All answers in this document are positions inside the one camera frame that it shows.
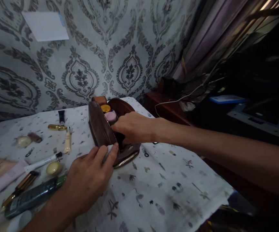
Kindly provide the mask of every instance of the damask wallpaper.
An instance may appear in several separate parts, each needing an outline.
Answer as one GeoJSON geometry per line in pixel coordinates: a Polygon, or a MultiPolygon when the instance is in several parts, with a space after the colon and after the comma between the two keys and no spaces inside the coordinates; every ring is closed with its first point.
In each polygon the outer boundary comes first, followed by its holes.
{"type": "Polygon", "coordinates": [[[0,0],[0,120],[141,99],[170,75],[200,0],[0,0]],[[61,12],[69,40],[37,42],[22,11],[61,12]]]}

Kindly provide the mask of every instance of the green bottle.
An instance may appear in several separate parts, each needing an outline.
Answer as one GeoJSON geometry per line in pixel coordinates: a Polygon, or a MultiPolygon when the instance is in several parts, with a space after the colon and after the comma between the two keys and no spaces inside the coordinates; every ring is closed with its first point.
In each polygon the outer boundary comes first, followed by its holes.
{"type": "Polygon", "coordinates": [[[5,208],[5,217],[12,219],[48,200],[63,185],[66,176],[54,177],[14,198],[5,208]]]}

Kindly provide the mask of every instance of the white paper note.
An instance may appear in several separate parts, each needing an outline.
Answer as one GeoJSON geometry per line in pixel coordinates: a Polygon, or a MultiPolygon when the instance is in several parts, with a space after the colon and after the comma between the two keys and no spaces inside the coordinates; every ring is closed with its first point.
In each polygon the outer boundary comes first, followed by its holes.
{"type": "Polygon", "coordinates": [[[38,42],[68,40],[60,12],[22,12],[38,42]]]}

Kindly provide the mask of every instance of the hand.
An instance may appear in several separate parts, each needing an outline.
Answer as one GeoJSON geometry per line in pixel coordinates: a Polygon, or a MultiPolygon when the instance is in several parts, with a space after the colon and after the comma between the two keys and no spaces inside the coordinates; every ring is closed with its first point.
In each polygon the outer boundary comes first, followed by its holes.
{"type": "Polygon", "coordinates": [[[121,116],[111,128],[125,135],[124,144],[157,142],[155,134],[164,121],[163,118],[151,119],[131,112],[121,116]]]}
{"type": "Polygon", "coordinates": [[[94,147],[89,154],[78,157],[72,163],[64,185],[53,196],[61,197],[59,204],[64,205],[72,218],[88,211],[106,190],[118,148],[115,143],[104,164],[102,160],[108,151],[106,146],[94,147]]]}

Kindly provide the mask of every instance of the printed tablecloth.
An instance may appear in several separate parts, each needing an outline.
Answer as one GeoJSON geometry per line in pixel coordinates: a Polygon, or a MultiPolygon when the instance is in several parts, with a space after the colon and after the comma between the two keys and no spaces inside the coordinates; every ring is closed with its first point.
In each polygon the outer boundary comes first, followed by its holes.
{"type": "MultiPolygon", "coordinates": [[[[134,98],[122,100],[138,113],[153,117],[134,98]]],[[[88,121],[88,106],[65,109],[65,125],[73,128],[72,151],[60,158],[64,164],[61,175],[67,173],[74,159],[94,146],[88,121]]],[[[0,122],[0,158],[34,163],[63,151],[66,132],[47,128],[58,123],[58,111],[0,122]],[[18,148],[16,138],[29,132],[43,141],[18,148]]],[[[30,188],[50,179],[46,167],[37,169],[41,175],[30,188]]],[[[0,206],[24,176],[0,192],[0,206]]],[[[114,170],[106,192],[67,231],[195,231],[232,192],[232,187],[194,152],[170,144],[143,143],[133,162],[114,170]]],[[[0,223],[4,220],[0,214],[0,223]]]]}

